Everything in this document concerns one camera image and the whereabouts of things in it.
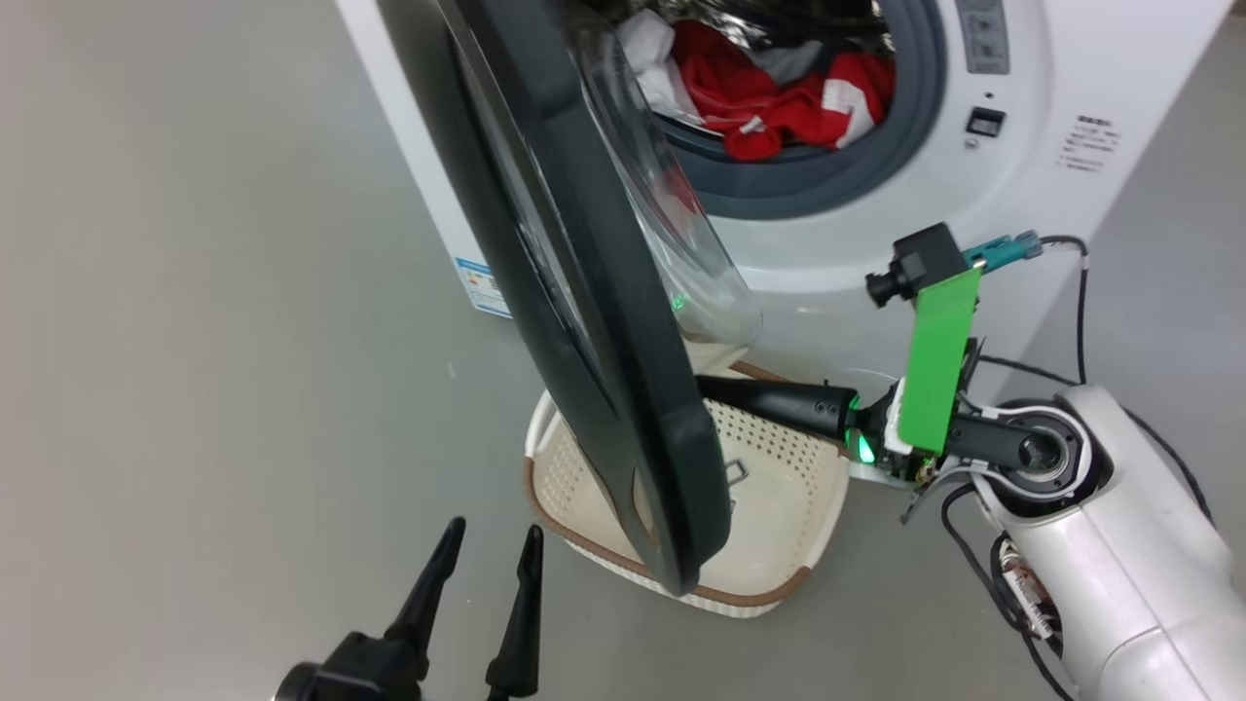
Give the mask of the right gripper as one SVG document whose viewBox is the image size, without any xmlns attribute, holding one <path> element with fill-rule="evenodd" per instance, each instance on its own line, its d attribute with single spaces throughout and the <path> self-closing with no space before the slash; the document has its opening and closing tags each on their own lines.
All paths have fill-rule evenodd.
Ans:
<svg viewBox="0 0 1246 701">
<path fill-rule="evenodd" d="M 946 457 L 900 440 L 905 382 L 893 382 L 876 402 L 862 407 L 858 392 L 829 385 L 797 385 L 761 379 L 699 376 L 703 398 L 729 405 L 787 430 L 842 440 L 847 435 L 850 474 L 880 484 L 931 484 Z"/>
</svg>

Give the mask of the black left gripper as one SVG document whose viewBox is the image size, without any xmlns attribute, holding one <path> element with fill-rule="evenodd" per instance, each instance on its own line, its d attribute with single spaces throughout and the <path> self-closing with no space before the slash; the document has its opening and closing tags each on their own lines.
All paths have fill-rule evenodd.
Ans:
<svg viewBox="0 0 1246 701">
<path fill-rule="evenodd" d="M 293 666 L 277 700 L 421 700 L 442 593 L 459 564 L 466 519 L 449 522 L 385 639 L 348 634 L 323 662 Z M 488 700 L 530 699 L 541 676 L 545 535 L 530 525 L 517 564 L 518 589 L 498 654 L 487 666 Z"/>
</svg>

